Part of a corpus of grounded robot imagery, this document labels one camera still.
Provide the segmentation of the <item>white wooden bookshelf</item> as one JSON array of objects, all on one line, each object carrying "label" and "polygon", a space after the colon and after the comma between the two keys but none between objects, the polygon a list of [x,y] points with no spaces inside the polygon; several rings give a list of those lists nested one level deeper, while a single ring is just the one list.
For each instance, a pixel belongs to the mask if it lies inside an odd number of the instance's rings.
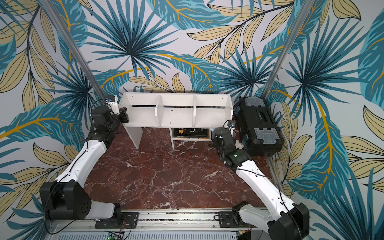
[{"label": "white wooden bookshelf", "polygon": [[124,93],[129,122],[124,128],[139,148],[144,128],[211,129],[231,120],[234,107],[226,94]]}]

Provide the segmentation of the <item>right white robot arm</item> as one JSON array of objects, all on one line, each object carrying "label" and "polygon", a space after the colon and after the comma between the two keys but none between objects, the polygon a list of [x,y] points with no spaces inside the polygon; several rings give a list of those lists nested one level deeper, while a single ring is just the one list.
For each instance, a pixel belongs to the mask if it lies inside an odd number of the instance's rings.
[{"label": "right white robot arm", "polygon": [[307,237],[310,232],[309,209],[284,195],[250,155],[236,147],[230,129],[214,129],[211,139],[224,165],[247,183],[267,208],[262,211],[251,204],[239,204],[233,208],[236,220],[268,233],[272,240],[303,240]]}]

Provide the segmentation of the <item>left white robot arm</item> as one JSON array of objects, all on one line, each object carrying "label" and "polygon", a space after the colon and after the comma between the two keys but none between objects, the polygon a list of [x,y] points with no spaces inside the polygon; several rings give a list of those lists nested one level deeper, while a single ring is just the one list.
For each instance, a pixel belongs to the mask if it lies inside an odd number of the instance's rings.
[{"label": "left white robot arm", "polygon": [[111,146],[115,132],[129,117],[125,107],[109,103],[96,107],[83,148],[53,182],[44,183],[40,195],[46,220],[102,220],[118,217],[117,205],[94,201],[84,190],[93,167]]}]

